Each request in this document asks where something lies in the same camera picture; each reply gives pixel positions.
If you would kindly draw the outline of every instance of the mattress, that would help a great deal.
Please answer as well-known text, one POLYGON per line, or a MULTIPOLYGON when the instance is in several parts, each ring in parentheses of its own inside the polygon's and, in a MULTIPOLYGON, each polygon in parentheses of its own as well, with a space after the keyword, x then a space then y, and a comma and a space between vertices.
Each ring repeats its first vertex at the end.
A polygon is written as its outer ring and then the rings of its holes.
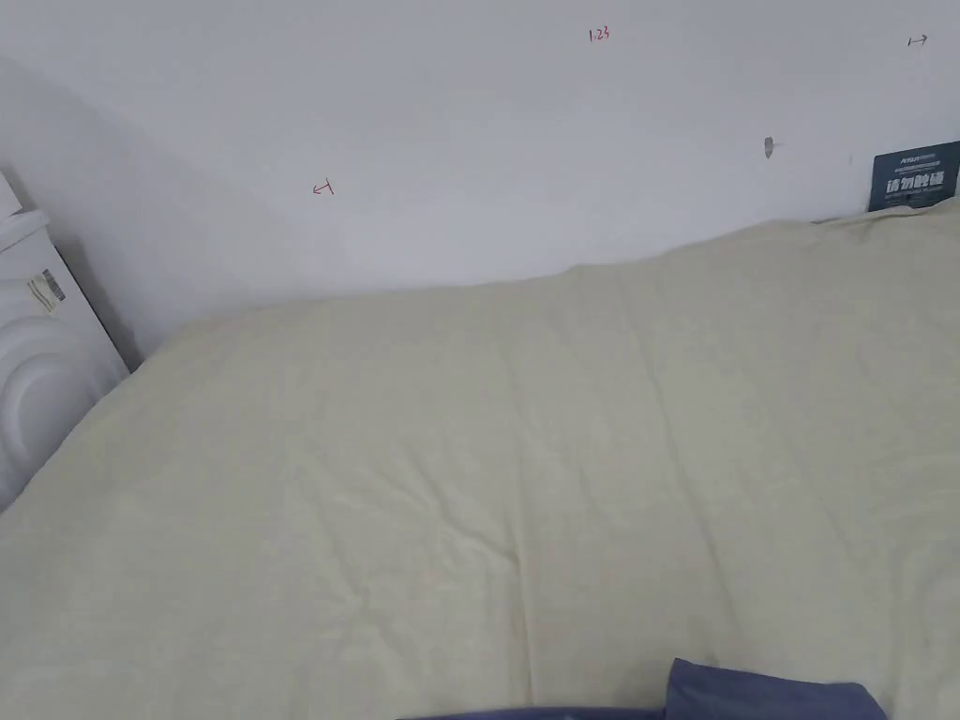
POLYGON ((186 328, 0 516, 0 717, 960 715, 960 204, 186 328))

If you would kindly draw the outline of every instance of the beige duvet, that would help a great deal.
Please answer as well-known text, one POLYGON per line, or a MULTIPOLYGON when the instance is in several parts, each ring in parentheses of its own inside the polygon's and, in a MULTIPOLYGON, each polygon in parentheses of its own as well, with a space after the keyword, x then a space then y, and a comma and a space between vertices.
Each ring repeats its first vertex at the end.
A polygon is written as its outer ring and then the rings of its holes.
POLYGON ((198 325, 0 516, 0 718, 960 716, 960 204, 198 325))

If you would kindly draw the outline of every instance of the sticker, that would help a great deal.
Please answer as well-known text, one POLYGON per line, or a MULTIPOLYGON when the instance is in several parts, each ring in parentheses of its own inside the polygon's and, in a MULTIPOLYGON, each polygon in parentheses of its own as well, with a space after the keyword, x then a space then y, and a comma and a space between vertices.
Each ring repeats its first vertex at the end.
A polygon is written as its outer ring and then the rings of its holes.
POLYGON ((49 270, 44 270, 41 275, 33 276, 27 280, 27 287, 30 288, 30 294, 34 296, 34 299, 43 305, 43 309, 48 315, 57 309, 57 305, 66 300, 66 295, 63 294, 60 284, 49 270))
POLYGON ((868 211, 896 205, 930 207, 952 198, 958 171, 960 142, 878 155, 868 211))

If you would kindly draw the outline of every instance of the sign with chinese text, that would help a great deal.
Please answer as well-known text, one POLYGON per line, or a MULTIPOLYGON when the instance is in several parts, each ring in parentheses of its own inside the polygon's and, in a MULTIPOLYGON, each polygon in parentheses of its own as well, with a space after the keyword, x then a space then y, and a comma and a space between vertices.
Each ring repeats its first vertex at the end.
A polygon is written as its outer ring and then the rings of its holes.
POLYGON ((909 205, 929 207, 952 198, 960 170, 960 142, 904 150, 874 158, 868 210, 909 205))

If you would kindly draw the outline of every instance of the curved panel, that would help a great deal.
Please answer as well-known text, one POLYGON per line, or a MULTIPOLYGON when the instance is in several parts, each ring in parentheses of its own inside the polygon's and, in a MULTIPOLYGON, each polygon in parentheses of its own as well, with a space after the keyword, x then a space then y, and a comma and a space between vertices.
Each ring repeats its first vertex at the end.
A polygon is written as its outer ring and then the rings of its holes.
POLYGON ((23 476, 21 488, 101 395, 65 355, 35 355, 7 377, 0 390, 0 444, 23 476))

